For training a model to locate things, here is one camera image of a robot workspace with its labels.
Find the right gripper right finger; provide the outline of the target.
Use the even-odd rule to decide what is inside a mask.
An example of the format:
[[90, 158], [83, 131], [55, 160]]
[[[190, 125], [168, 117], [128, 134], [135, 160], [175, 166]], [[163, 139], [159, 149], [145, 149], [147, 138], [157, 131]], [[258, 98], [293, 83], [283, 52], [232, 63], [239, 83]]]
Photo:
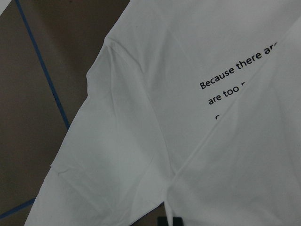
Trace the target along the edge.
[[173, 217], [173, 226], [183, 226], [183, 219], [181, 217]]

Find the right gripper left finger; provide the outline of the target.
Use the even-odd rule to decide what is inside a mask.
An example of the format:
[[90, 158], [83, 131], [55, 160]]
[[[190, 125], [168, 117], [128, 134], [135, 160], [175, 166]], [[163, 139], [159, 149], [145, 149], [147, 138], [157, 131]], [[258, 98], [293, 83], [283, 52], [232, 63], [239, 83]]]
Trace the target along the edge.
[[157, 218], [157, 226], [168, 226], [167, 217], [158, 217]]

